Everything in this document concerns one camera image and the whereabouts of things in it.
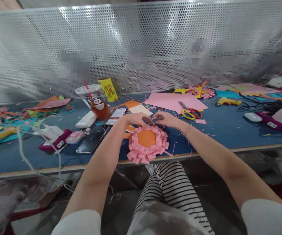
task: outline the bracelet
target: bracelet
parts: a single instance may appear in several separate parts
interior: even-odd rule
[[[190,126],[188,127],[188,129],[187,129],[186,132],[183,134],[183,136],[185,136],[185,135],[187,134],[187,132],[190,130],[191,126],[192,126],[192,125],[190,125]]]

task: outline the smartphone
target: smartphone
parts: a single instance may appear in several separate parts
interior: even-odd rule
[[[89,135],[76,150],[76,153],[93,153],[102,142],[108,128],[108,125],[98,125],[94,127],[94,129],[89,133]]]

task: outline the scissors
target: scissors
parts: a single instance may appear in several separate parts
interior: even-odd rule
[[[181,101],[179,101],[179,104],[181,104],[182,107],[184,108],[182,110],[182,116],[184,116],[186,119],[195,120],[195,119],[200,119],[202,117],[202,113],[200,111],[198,111],[196,109],[192,109],[192,108],[186,107],[185,104],[182,103]],[[188,117],[188,116],[184,115],[184,112],[189,114],[191,117]]]

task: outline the purple device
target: purple device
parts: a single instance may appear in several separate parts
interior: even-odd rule
[[[53,145],[55,146],[55,148],[57,150],[61,149],[65,144],[66,144],[66,139],[68,138],[68,136],[72,133],[71,130],[69,129],[63,129],[63,134],[58,137],[57,140],[55,140],[53,142]],[[43,152],[46,152],[46,153],[52,153],[55,151],[55,149],[52,147],[52,145],[50,145],[49,143],[47,143],[46,141],[41,144],[39,147],[38,147],[39,150],[43,151]]]
[[[256,112],[255,114],[257,114],[262,118],[263,123],[266,123],[268,126],[270,126],[275,130],[282,131],[282,122],[278,122],[274,120],[272,117],[267,115],[268,113],[269,113],[268,111],[262,111],[262,112]]]

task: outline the table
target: table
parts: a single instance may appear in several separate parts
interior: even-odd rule
[[[111,107],[116,107],[127,101],[127,99],[135,99],[138,102],[145,100],[147,94],[135,94],[121,96],[118,101],[109,103]],[[263,123],[253,123],[243,117],[245,112],[237,112],[236,106],[217,106],[216,102],[219,97],[215,96],[210,99],[202,99],[201,101],[209,107],[202,114],[206,120],[205,124],[198,124],[195,121],[189,121],[192,125],[205,134],[211,135],[212,138],[231,149],[235,153],[245,153],[250,151],[263,151],[282,148],[282,132],[276,131]],[[88,107],[81,99],[72,100],[71,105],[75,105],[75,111],[65,114],[65,107],[59,110],[59,114],[47,118],[44,123],[48,125],[57,125],[60,128],[68,128],[72,131],[78,130],[75,124],[89,111]],[[34,103],[23,104],[20,107],[33,107]],[[184,159],[198,158],[198,154],[194,148],[180,132],[173,128],[165,128],[170,143],[168,152],[172,153],[174,148],[174,157],[163,154],[158,156],[155,162],[181,161]],[[57,155],[47,155],[38,150],[38,146],[44,141],[36,136],[23,136],[23,149],[26,157],[36,170],[44,174],[58,173],[58,157]],[[62,173],[82,171],[89,162],[91,155],[75,153],[81,141],[76,145],[66,146],[62,152]],[[133,166],[126,155],[129,152],[128,140],[123,140],[120,149],[118,170],[122,167]],[[19,155],[18,140],[0,144],[0,179],[20,178],[33,176],[27,164],[22,161]]]

